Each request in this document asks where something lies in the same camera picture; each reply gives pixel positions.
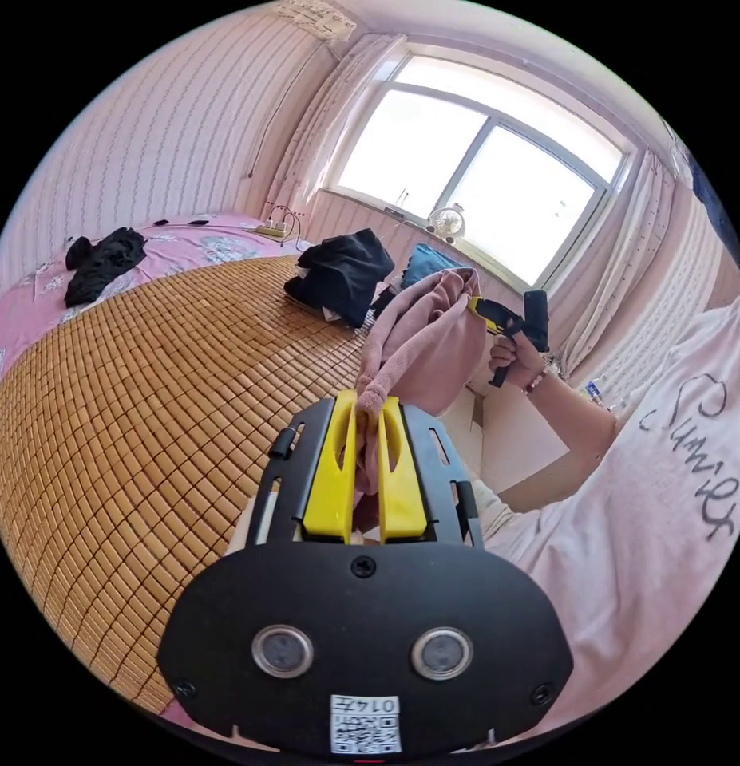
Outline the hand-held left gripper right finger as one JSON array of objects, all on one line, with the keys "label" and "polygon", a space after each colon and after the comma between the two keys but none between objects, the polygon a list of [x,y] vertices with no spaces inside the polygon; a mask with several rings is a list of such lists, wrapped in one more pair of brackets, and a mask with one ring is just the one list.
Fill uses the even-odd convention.
[{"label": "hand-held left gripper right finger", "polygon": [[427,528],[414,451],[397,397],[388,397],[378,418],[378,514],[382,543],[419,539]]}]

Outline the person's right hand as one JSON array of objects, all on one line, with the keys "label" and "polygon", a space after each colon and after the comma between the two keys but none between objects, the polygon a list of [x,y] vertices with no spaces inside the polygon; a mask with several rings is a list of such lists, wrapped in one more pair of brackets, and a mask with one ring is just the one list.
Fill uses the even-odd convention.
[{"label": "person's right hand", "polygon": [[494,377],[503,373],[504,383],[525,393],[531,391],[548,374],[544,357],[524,332],[513,336],[499,334],[493,338],[489,370]]}]

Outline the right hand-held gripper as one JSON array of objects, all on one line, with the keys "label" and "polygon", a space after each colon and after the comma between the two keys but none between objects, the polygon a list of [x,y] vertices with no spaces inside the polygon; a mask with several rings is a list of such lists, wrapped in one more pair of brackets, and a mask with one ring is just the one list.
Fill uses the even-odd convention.
[{"label": "right hand-held gripper", "polygon": [[[507,310],[501,304],[491,301],[485,298],[471,297],[468,304],[469,311],[478,316],[484,323],[487,329],[488,335],[492,339],[498,334],[504,334],[507,336],[513,336],[518,332],[523,332],[522,322],[523,320],[513,313],[511,310]],[[492,383],[496,387],[500,387],[504,383],[504,374],[498,373],[495,377],[492,375]]]}]

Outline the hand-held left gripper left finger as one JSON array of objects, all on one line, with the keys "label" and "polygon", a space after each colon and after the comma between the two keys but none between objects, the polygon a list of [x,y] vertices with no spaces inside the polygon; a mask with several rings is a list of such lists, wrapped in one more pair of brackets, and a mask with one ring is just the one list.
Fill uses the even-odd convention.
[{"label": "hand-held left gripper left finger", "polygon": [[303,515],[303,528],[308,535],[352,533],[357,399],[353,389],[339,391],[334,398]]}]

